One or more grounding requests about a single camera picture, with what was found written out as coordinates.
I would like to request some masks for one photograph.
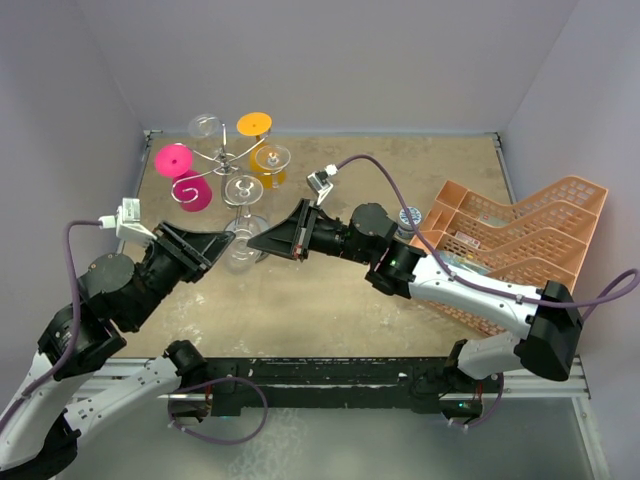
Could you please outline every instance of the dish rack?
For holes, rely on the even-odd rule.
[[[437,250],[463,257],[489,277],[537,287],[554,280],[573,291],[607,193],[570,176],[504,205],[447,181],[420,232]],[[417,236],[411,245],[427,250]],[[486,335],[504,331],[485,318],[428,303]]]

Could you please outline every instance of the pink disc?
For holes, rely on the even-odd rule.
[[[174,143],[160,149],[156,155],[156,170],[160,175],[176,178],[191,168],[193,154],[184,145]]]
[[[187,170],[185,173],[173,179],[174,185],[178,180],[198,175],[195,170]],[[204,177],[193,178],[178,183],[173,189],[173,193],[181,202],[180,207],[186,212],[199,212],[209,206],[213,199],[213,191]]]

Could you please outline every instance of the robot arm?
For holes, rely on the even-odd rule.
[[[93,372],[126,345],[119,332],[137,332],[178,282],[200,280],[234,238],[230,232],[189,232],[164,222],[149,232],[139,224],[135,199],[125,199],[115,217],[100,220],[103,228],[116,228],[120,238],[146,246],[144,258],[134,263],[126,255],[105,254],[77,279],[77,342],[62,368],[23,398],[25,388],[49,371],[69,345],[73,311],[67,305],[38,340],[31,369],[0,417],[8,419],[0,429],[0,479],[51,478],[73,461],[78,446],[131,409],[206,379],[206,362],[195,347],[174,342],[139,375],[67,406]]]
[[[393,238],[397,224],[376,203],[358,206],[348,225],[330,218],[311,200],[249,246],[303,261],[309,251],[369,266],[365,279],[387,295],[430,300],[486,317],[507,332],[483,340],[462,340],[448,359],[451,375],[468,380],[526,368],[549,380],[569,376],[582,318],[576,309],[551,309],[481,293],[444,274],[432,256]],[[455,267],[454,275],[487,287],[529,298],[571,302],[567,288],[548,282],[543,290],[502,282]]]

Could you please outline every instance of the orange disc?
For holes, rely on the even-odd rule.
[[[238,132],[245,137],[264,135],[271,128],[271,117],[266,113],[247,113],[238,120]]]

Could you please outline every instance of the white wall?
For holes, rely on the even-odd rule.
[[[145,128],[506,127],[576,0],[78,0]]]
[[[575,173],[610,196],[577,287],[640,265],[640,2],[580,0],[504,135],[522,198]],[[581,352],[616,479],[640,469],[640,295],[601,307]]]
[[[69,303],[62,228],[130,195],[143,135],[72,0],[0,2],[0,411]],[[115,247],[73,234],[78,272]]]

